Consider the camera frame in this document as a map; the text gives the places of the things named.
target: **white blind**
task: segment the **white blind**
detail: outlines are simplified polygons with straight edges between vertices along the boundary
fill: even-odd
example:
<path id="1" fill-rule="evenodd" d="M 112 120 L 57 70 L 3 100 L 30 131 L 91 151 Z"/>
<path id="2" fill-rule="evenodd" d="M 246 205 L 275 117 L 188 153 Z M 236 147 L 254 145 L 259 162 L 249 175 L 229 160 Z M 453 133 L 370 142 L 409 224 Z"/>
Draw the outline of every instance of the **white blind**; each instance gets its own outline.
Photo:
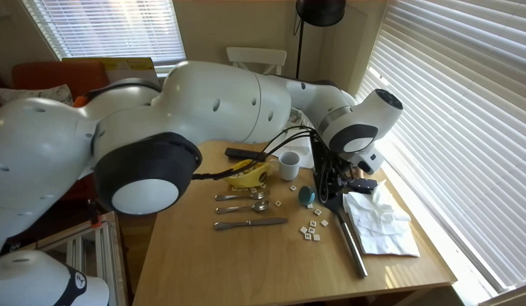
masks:
<path id="1" fill-rule="evenodd" d="M 391 0 L 356 95 L 404 112 L 383 155 L 498 291 L 526 281 L 526 0 Z"/>
<path id="2" fill-rule="evenodd" d="M 61 59 L 151 57 L 185 60 L 172 0 L 23 0 Z"/>

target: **window sill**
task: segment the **window sill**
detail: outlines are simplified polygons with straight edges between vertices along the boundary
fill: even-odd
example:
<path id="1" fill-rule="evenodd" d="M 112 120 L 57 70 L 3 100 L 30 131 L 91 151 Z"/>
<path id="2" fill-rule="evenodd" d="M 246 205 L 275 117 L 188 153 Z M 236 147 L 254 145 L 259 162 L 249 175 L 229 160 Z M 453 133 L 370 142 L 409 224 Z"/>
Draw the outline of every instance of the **window sill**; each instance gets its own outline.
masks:
<path id="1" fill-rule="evenodd" d="M 462 303 L 465 306 L 476 306 L 497 296 L 498 293 L 446 234 L 403 178 L 387 162 L 382 164 L 382 170 L 458 279 L 452 288 Z"/>

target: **fork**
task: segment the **fork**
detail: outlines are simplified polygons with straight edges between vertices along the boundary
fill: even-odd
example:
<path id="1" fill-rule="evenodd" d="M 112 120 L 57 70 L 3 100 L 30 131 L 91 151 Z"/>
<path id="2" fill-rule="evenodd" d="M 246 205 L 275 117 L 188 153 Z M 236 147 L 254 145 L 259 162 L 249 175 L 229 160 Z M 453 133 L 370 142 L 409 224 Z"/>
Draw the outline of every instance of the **fork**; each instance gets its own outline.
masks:
<path id="1" fill-rule="evenodd" d="M 252 198 L 254 200 L 261 200 L 264 199 L 265 196 L 269 196 L 271 194 L 270 190 L 265 190 L 263 192 L 259 193 L 252 193 L 249 195 L 217 195 L 216 201 L 226 201 L 226 200 L 232 200 L 232 199 L 246 199 L 246 198 Z"/>

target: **lamp shade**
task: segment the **lamp shade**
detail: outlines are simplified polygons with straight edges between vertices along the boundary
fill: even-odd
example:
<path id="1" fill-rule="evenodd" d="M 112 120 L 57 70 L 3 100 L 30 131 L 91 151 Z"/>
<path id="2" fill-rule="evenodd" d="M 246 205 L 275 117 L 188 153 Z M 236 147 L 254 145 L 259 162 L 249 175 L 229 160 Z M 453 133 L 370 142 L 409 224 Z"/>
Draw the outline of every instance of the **lamp shade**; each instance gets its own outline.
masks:
<path id="1" fill-rule="evenodd" d="M 328 27 L 344 16 L 346 0 L 297 0 L 297 13 L 302 21 L 316 27 Z"/>

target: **butter knife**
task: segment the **butter knife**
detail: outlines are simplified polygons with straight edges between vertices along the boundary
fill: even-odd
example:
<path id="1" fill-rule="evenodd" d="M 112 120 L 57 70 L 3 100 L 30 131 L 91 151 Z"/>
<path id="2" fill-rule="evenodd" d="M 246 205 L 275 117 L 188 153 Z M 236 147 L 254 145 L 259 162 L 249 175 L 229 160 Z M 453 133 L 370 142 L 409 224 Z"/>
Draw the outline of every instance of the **butter knife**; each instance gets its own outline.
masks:
<path id="1" fill-rule="evenodd" d="M 241 227 L 244 225 L 270 225 L 270 224 L 280 224 L 286 223 L 288 219 L 286 218 L 263 218 L 251 221 L 244 222 L 216 222 L 214 224 L 215 230 L 228 229 L 232 227 Z"/>

